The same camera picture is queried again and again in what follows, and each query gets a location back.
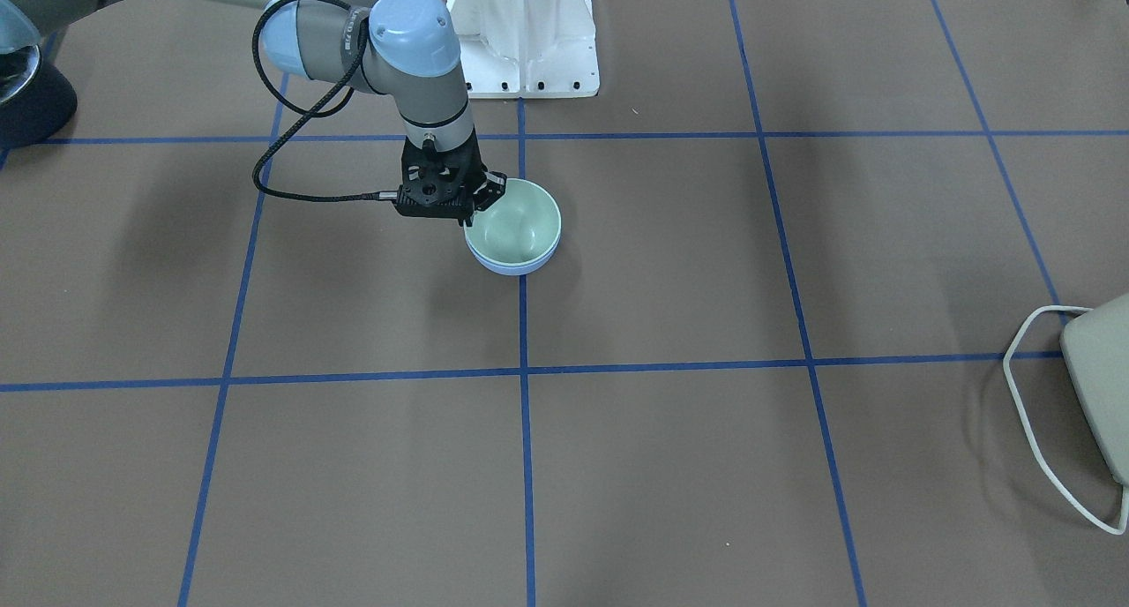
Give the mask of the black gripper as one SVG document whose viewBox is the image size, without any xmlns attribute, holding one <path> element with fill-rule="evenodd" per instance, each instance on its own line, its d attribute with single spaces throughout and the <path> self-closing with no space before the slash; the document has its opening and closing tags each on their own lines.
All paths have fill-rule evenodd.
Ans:
<svg viewBox="0 0 1129 607">
<path fill-rule="evenodd" d="M 475 217 L 504 197 L 507 176 L 485 168 L 476 137 L 452 150 L 404 141 L 400 153 L 400 186 L 393 206 L 399 214 L 462 221 L 471 229 Z"/>
</svg>

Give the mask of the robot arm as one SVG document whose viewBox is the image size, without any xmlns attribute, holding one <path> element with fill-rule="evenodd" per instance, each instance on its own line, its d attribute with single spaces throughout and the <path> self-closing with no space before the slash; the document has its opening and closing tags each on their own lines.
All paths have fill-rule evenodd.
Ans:
<svg viewBox="0 0 1129 607">
<path fill-rule="evenodd" d="M 3 149 L 36 144 L 69 122 L 77 107 L 71 85 L 49 64 L 43 41 L 126 0 L 1 0 L 3 6 Z M 251 33 L 257 69 L 323 81 L 330 93 L 310 106 L 288 102 L 264 71 L 266 91 L 299 118 L 266 148 L 251 181 L 266 196 L 263 170 L 313 118 L 333 116 L 334 97 L 387 95 L 406 127 L 395 191 L 358 193 L 387 201 L 399 214 L 455 220 L 469 228 L 504 197 L 504 173 L 487 169 L 460 60 L 460 39 L 443 0 L 202 0 L 261 9 Z"/>
</svg>

